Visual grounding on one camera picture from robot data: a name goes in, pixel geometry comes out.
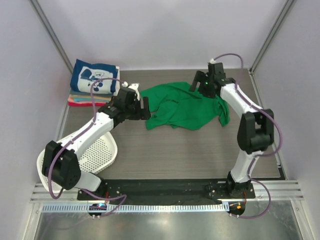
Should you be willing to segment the green t shirt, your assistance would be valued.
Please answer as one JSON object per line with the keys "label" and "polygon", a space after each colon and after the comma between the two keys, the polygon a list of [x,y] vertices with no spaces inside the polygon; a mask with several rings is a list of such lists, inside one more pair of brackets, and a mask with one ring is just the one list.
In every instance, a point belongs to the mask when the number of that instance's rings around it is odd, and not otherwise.
{"label": "green t shirt", "polygon": [[212,119],[218,118],[221,126],[230,122],[230,110],[219,96],[207,98],[199,92],[190,91],[187,82],[156,85],[140,92],[149,101],[150,119],[145,123],[148,130],[169,125],[173,129],[185,128],[195,131]]}

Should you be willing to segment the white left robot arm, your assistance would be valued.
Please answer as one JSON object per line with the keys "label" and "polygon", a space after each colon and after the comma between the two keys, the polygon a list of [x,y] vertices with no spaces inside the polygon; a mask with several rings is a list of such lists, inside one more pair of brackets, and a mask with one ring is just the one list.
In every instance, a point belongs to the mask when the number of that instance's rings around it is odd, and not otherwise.
{"label": "white left robot arm", "polygon": [[80,168],[80,158],[101,136],[125,120],[148,120],[150,117],[149,99],[141,97],[139,84],[133,83],[120,87],[117,95],[95,109],[93,118],[77,132],[61,142],[50,141],[44,149],[41,173],[47,178],[51,197],[59,198],[53,191],[52,184],[55,183],[60,191],[85,189],[95,200],[101,200],[106,187],[93,171]]}

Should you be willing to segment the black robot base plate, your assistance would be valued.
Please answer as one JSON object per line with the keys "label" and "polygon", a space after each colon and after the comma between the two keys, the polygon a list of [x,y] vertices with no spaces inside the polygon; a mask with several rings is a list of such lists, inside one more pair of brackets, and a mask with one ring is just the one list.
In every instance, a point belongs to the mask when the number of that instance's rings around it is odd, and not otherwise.
{"label": "black robot base plate", "polygon": [[192,206],[218,205],[227,199],[254,199],[253,184],[233,190],[226,179],[108,179],[95,195],[114,198],[125,194],[125,205]]}

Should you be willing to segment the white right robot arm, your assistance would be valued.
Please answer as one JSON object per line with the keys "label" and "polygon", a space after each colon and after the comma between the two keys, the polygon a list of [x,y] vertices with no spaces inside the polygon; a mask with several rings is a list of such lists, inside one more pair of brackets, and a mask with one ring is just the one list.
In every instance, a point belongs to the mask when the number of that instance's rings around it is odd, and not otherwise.
{"label": "white right robot arm", "polygon": [[242,198],[249,191],[250,170],[258,159],[274,143],[274,113],[255,104],[236,84],[228,78],[221,62],[208,63],[208,71],[197,71],[189,89],[207,98],[220,97],[239,116],[237,144],[240,148],[234,167],[228,173],[225,192],[231,198]]}

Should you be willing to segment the white perforated plastic basket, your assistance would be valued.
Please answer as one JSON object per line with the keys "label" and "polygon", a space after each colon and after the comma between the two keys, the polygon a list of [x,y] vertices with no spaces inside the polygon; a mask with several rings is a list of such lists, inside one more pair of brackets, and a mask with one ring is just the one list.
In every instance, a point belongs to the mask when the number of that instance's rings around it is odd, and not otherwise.
{"label": "white perforated plastic basket", "polygon": [[[69,140],[73,137],[75,132],[61,138],[58,142]],[[110,132],[105,133],[98,138],[86,151],[82,154],[78,160],[79,168],[81,171],[98,174],[111,166],[118,154],[117,144]],[[46,191],[49,191],[48,178],[42,174],[42,166],[44,161],[45,149],[43,149],[37,157],[36,168],[39,175],[39,179]],[[54,194],[58,194],[61,190],[61,186],[52,181],[52,191]]]}

